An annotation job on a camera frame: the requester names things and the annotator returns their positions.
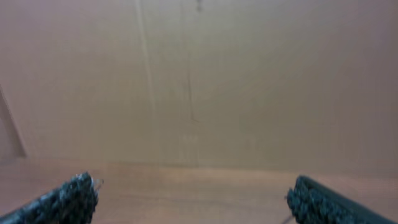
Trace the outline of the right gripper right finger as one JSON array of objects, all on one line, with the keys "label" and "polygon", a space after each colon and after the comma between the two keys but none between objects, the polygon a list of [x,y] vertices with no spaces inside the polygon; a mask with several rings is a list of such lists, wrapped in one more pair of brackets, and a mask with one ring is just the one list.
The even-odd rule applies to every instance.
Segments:
[{"label": "right gripper right finger", "polygon": [[298,224],[397,224],[304,175],[285,198]]}]

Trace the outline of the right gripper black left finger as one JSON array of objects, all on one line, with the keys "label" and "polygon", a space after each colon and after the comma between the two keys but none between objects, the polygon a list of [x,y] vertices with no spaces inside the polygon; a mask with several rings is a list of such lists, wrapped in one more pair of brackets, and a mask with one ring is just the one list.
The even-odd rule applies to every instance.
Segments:
[{"label": "right gripper black left finger", "polygon": [[87,172],[1,217],[2,224],[87,224],[98,204],[95,182]]}]

